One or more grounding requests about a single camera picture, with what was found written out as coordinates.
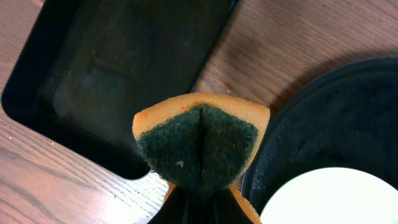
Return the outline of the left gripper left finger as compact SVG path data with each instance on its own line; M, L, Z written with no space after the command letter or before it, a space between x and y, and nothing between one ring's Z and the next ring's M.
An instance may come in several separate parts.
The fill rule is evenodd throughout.
M148 224L195 224L197 195L192 191L174 185L165 202Z

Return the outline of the yellow green scrub sponge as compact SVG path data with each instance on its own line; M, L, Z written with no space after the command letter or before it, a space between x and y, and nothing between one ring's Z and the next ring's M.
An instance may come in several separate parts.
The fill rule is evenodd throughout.
M233 184L254 160L270 115L267 107L242 98L190 93L136 113L132 133L144 160L167 181L167 194L177 185L197 195L198 223L203 201L224 189L259 223L258 213Z

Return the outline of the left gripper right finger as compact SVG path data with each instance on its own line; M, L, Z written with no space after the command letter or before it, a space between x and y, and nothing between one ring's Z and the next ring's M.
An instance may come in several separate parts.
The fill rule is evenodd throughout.
M201 204L201 224L253 224L230 189L216 191Z

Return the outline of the mint green plate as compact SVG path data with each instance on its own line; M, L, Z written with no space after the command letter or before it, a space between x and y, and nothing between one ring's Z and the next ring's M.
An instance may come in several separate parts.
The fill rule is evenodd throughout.
M397 189L355 169L312 170L280 187L260 219L285 224L397 224Z

